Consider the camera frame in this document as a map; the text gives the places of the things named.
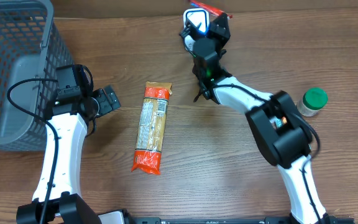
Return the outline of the red snack packet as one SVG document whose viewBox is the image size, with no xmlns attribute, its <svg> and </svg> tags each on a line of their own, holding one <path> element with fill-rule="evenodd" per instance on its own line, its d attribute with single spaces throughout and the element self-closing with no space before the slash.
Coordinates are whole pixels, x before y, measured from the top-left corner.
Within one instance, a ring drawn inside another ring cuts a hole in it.
<svg viewBox="0 0 358 224">
<path fill-rule="evenodd" d="M 188 2 L 194 7 L 200 7 L 202 9 L 205 9 L 206 11 L 210 12 L 212 15 L 214 15 L 216 17 L 220 16 L 221 14 L 225 14 L 225 12 L 223 10 L 218 9 L 213 6 L 210 6 L 208 4 L 199 2 L 197 0 L 188 0 Z"/>
</svg>

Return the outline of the brown biscuit packet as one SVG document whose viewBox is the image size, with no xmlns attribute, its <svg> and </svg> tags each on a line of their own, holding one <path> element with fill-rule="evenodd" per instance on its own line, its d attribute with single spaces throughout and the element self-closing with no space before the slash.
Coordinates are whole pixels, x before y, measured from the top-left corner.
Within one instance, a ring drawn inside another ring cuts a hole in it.
<svg viewBox="0 0 358 224">
<path fill-rule="evenodd" d="M 132 170 L 160 174 L 162 144 L 171 83 L 147 82 L 140 114 Z"/>
</svg>

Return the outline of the green lidded jar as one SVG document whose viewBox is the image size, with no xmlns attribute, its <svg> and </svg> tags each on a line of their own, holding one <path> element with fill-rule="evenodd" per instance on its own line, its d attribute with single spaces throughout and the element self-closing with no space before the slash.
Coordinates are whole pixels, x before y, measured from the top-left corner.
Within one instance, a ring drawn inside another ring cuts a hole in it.
<svg viewBox="0 0 358 224">
<path fill-rule="evenodd" d="M 298 111 L 303 116 L 314 116 L 328 102 L 327 93 L 321 88 L 310 88 L 297 103 Z"/>
</svg>

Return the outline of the teal wet wipes pack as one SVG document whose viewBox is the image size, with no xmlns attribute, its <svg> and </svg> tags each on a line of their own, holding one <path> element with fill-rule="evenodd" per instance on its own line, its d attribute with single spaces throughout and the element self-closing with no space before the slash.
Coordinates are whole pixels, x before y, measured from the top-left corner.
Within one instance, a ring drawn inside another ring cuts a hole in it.
<svg viewBox="0 0 358 224">
<path fill-rule="evenodd" d="M 275 121 L 273 122 L 273 127 L 275 129 L 278 129 L 278 128 L 282 127 L 282 126 L 283 126 L 282 120 L 276 118 Z"/>
</svg>

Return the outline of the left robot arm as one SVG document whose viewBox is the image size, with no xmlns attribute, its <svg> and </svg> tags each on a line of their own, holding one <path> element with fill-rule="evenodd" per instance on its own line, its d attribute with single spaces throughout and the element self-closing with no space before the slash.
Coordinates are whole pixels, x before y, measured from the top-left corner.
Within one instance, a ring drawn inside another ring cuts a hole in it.
<svg viewBox="0 0 358 224">
<path fill-rule="evenodd" d="M 110 86 L 95 90 L 88 67 L 80 64 L 56 69 L 57 89 L 43 116 L 47 144 L 38 186 L 30 204 L 17 209 L 17 223 L 133 223 L 126 210 L 96 214 L 81 197 L 80 166 L 90 124 L 118 108 L 120 102 Z"/>
</svg>

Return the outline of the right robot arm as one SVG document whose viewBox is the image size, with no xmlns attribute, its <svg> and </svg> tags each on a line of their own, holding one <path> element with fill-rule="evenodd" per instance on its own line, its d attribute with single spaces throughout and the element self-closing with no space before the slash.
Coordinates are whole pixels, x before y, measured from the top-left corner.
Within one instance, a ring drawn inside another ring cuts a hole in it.
<svg viewBox="0 0 358 224">
<path fill-rule="evenodd" d="M 312 142 L 320 142 L 316 131 L 301 117 L 287 92 L 257 91 L 242 84 L 220 64 L 231 37 L 227 14 L 222 13 L 210 24 L 200 17 L 198 12 L 186 11 L 180 32 L 193 57 L 198 94 L 246 116 L 261 155 L 279 169 L 290 198 L 291 220 L 327 223 L 328 214 L 319 200 L 311 171 L 311 162 L 321 149 L 311 148 Z"/>
</svg>

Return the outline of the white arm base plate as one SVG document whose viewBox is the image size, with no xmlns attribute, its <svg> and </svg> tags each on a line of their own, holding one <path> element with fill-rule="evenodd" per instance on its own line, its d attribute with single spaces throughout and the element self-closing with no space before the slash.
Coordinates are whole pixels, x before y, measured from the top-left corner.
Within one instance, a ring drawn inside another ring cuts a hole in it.
<svg viewBox="0 0 358 224">
<path fill-rule="evenodd" d="M 124 214 L 121 211 L 114 211 L 98 216 L 102 224 L 125 224 Z"/>
</svg>

